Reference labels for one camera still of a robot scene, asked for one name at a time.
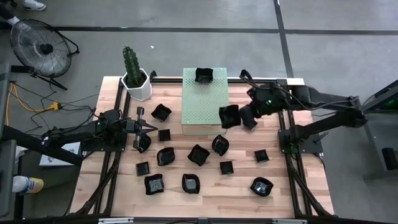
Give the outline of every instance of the black floor stripe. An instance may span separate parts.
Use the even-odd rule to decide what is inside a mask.
[[[305,30],[286,29],[286,34],[302,35],[398,35],[398,30]]]
[[[274,0],[274,6],[275,6],[276,19],[278,22],[278,28],[280,31],[279,32],[280,44],[282,46],[282,54],[284,56],[287,78],[294,78],[292,62],[290,61],[289,48],[287,46],[284,21],[282,19],[282,13],[280,11],[280,5],[278,0]]]
[[[245,28],[172,28],[172,27],[79,27],[56,26],[59,31],[94,32],[204,32],[204,33],[240,33],[240,34],[277,34],[278,29]]]
[[[181,27],[101,27],[101,26],[54,26],[60,31],[85,32],[208,32],[241,34],[278,34],[279,29],[246,28],[181,28]],[[11,26],[0,22],[0,29],[9,30]],[[321,29],[285,29],[285,34],[302,35],[398,35],[398,30],[321,30]]]

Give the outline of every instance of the concrete floor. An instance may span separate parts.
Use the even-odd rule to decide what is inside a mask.
[[[43,0],[44,12],[16,14],[53,25],[117,27],[213,27],[277,29],[272,0]],[[376,0],[280,0],[286,29],[396,30],[398,3]],[[160,76],[179,76],[183,67],[226,67],[236,77],[242,68],[255,77],[286,77],[279,34],[155,33],[155,32],[62,32],[80,46],[67,74],[57,79],[69,88],[52,99],[68,102],[99,92],[102,77],[124,74],[121,50],[130,45],[140,66]],[[294,76],[319,91],[359,95],[362,101],[397,79],[398,36],[287,35]],[[9,32],[0,30],[0,62],[19,64],[9,46]],[[21,86],[42,95],[51,93],[47,84],[17,74]],[[40,108],[39,97],[19,90],[20,97]],[[96,104],[94,96],[79,105]],[[13,100],[10,125],[22,131],[34,127],[31,113]],[[50,127],[74,126],[88,111],[48,112]],[[47,130],[40,118],[35,120]],[[398,182],[365,184],[363,175],[380,168],[363,128],[337,128],[322,140],[326,176],[335,213],[345,218],[398,222]],[[24,172],[43,175],[64,170],[35,168],[38,155]],[[45,189],[27,200],[27,217],[62,215],[73,193],[76,171],[70,168],[68,184]],[[44,203],[54,198],[51,205]]]

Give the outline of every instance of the white hexagonal pot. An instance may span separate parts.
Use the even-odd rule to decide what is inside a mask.
[[[127,72],[126,72],[126,74],[124,74],[124,76],[122,78],[122,83],[123,83],[124,87],[126,88],[126,90],[130,93],[131,98],[138,100],[138,101],[146,101],[146,100],[150,99],[152,96],[152,85],[150,84],[149,76],[145,72],[145,70],[140,68],[140,71],[143,72],[145,74],[145,76],[147,77],[147,79],[145,80],[144,84],[142,84],[141,87],[129,88],[126,85],[125,79],[127,77]]]

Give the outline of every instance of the potted cactus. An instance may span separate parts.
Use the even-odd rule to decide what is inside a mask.
[[[146,101],[152,96],[152,85],[144,69],[139,68],[136,53],[129,46],[123,48],[124,65],[126,74],[122,83],[130,93],[131,98]]]

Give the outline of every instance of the wooden tabletop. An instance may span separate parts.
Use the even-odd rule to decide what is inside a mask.
[[[113,109],[119,77],[104,77],[97,111]],[[303,85],[301,78],[288,78],[289,85]],[[220,157],[211,149],[215,136],[184,136],[181,127],[181,83],[153,84],[152,98],[145,102],[131,100],[129,116],[136,117],[137,106],[145,108],[144,119],[159,129],[170,129],[171,141],[158,142],[157,131],[149,133],[150,148],[143,154],[133,149],[134,135],[130,134],[127,146],[121,156],[116,183],[112,216],[127,217],[211,217],[211,218],[289,218],[294,217],[292,199],[284,156],[280,153],[277,131],[277,114],[263,116],[252,132],[235,126],[227,131],[229,141],[227,153]],[[229,84],[229,103],[239,107],[248,104],[246,91],[249,86]],[[172,110],[168,120],[161,123],[150,113],[162,103]],[[296,124],[312,122],[309,111],[295,111]],[[210,151],[205,165],[189,161],[187,156],[192,147],[199,144]],[[165,147],[174,147],[173,163],[157,166],[156,154]],[[265,149],[269,161],[257,163],[254,151]],[[77,211],[88,200],[98,185],[103,163],[103,152],[95,152],[83,161],[76,185],[71,212]],[[333,213],[325,171],[317,157],[302,155],[308,188],[325,207]],[[146,195],[144,176],[136,175],[136,164],[149,162],[150,175],[163,174],[165,191]],[[220,162],[232,161],[234,174],[221,175]],[[187,194],[182,189],[182,175],[196,174],[200,179],[200,193]],[[265,177],[274,184],[270,196],[260,197],[249,189],[256,177]],[[304,210],[301,190],[297,191],[300,208]],[[102,209],[106,205],[108,189],[104,191]]]

